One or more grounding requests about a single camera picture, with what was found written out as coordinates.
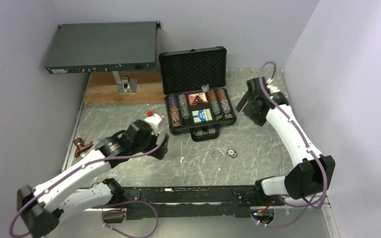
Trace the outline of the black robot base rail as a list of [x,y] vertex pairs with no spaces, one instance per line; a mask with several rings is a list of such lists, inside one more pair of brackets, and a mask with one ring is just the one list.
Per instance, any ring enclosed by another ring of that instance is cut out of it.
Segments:
[[175,217],[233,216],[249,218],[258,209],[272,211],[284,203],[263,196],[254,185],[124,187],[120,200],[101,208],[123,208],[127,220]]

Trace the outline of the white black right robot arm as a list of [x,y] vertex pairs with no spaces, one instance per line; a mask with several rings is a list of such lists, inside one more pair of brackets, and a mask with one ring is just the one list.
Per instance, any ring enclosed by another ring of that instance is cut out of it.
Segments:
[[286,176],[255,182],[256,204],[265,206],[273,196],[301,199],[327,192],[335,168],[333,157],[323,155],[308,139],[283,93],[273,92],[266,80],[259,77],[248,80],[247,86],[236,111],[243,112],[257,125],[269,123],[285,145],[293,165]]

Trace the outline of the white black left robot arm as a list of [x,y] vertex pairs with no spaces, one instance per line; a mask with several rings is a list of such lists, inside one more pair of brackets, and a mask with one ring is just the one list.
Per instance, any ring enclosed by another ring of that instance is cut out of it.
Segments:
[[13,231],[18,218],[27,227],[27,235],[42,238],[62,220],[83,210],[127,204],[124,189],[114,178],[87,189],[81,186],[130,159],[151,156],[162,160],[168,151],[165,126],[159,114],[136,120],[127,129],[100,140],[84,158],[56,177],[35,187],[28,184],[21,187],[17,191],[17,213],[11,221],[9,235],[18,236]]

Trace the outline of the blue playing card deck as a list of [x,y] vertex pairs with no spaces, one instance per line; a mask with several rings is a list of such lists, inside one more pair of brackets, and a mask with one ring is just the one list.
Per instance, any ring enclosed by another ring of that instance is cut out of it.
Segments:
[[211,109],[201,109],[192,111],[192,119],[194,123],[203,123],[213,120]]

